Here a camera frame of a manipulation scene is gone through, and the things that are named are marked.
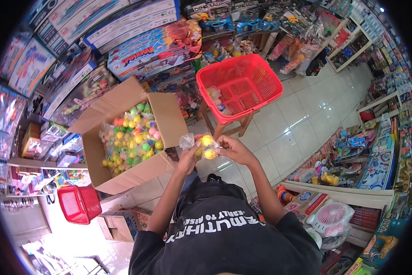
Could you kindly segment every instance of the pink fan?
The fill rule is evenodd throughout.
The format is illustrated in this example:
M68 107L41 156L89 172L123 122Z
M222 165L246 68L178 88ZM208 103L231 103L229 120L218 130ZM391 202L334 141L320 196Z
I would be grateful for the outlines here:
M311 214L306 222L322 237L335 237L348 229L353 214L352 207L330 199L316 213Z

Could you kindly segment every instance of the blue toy package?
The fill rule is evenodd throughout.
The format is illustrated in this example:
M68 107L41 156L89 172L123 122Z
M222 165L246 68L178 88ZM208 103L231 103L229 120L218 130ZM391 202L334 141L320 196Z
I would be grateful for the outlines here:
M108 54L108 69L120 80L138 81L201 56L196 20L179 20L136 36Z
M233 31L231 0L200 0L184 8L189 18L198 21L204 33Z
M130 0L131 6L109 16L84 36L84 42L104 54L145 31L180 19L175 0Z

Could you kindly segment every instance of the yellow toy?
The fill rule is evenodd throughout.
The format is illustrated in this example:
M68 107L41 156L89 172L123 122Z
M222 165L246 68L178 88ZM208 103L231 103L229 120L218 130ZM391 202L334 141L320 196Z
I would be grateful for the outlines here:
M337 176L328 175L327 172L325 172L323 175L321 175L320 179L325 181L326 183L332 184L334 186L338 185L338 183L339 183L339 178Z
M202 145L204 147L209 147L214 143L214 138L211 135L204 135L202 137Z

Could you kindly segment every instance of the pink toy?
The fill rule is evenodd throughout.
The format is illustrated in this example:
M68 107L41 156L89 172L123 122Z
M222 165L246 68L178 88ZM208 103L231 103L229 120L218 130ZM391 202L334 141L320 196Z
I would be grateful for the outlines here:
M159 131L154 132L153 137L154 137L156 140L159 140L159 139L160 139L160 132L159 132Z
M148 130L148 133L150 134L150 135L154 135L154 133L157 131L157 129L155 129L154 127L151 127L149 130Z

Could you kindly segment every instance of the spiderman toy box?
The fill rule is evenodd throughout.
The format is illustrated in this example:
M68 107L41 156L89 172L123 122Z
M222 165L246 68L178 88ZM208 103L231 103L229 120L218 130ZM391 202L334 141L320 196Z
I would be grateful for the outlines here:
M181 19L125 41L108 54L108 69L120 81L138 81L201 56L202 31Z
M16 63L9 86L29 98L55 60L53 54L32 38Z
M96 68L96 57L89 48L81 52L70 66L65 69L51 84L43 102L43 118L49 120L60 103L93 69Z

